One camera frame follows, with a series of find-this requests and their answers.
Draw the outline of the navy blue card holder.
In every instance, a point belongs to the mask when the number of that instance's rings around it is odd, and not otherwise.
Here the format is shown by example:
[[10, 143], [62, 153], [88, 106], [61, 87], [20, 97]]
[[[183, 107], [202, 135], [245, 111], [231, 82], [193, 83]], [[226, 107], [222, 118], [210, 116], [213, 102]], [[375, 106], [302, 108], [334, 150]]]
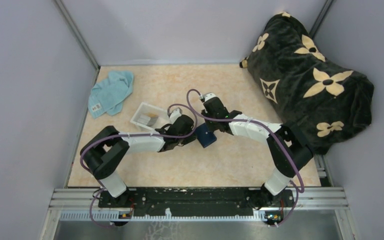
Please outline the navy blue card holder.
[[211, 144], [217, 141], [217, 137], [213, 131], [210, 131], [206, 123], [199, 125], [194, 133], [196, 134], [197, 140], [203, 148], [207, 148]]

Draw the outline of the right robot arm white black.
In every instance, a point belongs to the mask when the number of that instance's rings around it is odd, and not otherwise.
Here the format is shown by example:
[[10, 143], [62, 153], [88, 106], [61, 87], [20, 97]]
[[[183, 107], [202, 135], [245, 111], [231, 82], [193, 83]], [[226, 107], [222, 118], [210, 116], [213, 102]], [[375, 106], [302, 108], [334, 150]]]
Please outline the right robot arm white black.
[[262, 186], [261, 199], [267, 206], [275, 206], [281, 200], [281, 191], [314, 157], [303, 132], [294, 123], [270, 123], [255, 120], [238, 110], [228, 111], [213, 93], [202, 96], [200, 100], [204, 107], [201, 114], [210, 131], [267, 144], [274, 170]]

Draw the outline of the white plastic card tray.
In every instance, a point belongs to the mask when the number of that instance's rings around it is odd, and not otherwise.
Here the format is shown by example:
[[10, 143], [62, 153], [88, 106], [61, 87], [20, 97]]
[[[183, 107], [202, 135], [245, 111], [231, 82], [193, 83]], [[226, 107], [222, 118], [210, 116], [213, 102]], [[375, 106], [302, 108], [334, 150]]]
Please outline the white plastic card tray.
[[166, 109], [142, 102], [130, 119], [130, 123], [140, 131], [149, 132], [172, 122]]

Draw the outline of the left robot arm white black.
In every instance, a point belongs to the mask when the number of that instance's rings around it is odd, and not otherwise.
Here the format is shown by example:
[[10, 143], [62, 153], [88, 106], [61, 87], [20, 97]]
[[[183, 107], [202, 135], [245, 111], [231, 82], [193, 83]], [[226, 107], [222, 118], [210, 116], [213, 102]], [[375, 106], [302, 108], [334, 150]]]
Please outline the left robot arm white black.
[[93, 175], [118, 207], [129, 203], [128, 187], [116, 172], [123, 157], [129, 154], [162, 153], [196, 140], [195, 122], [182, 114], [151, 132], [120, 132], [113, 125], [106, 126], [80, 150], [80, 164]]

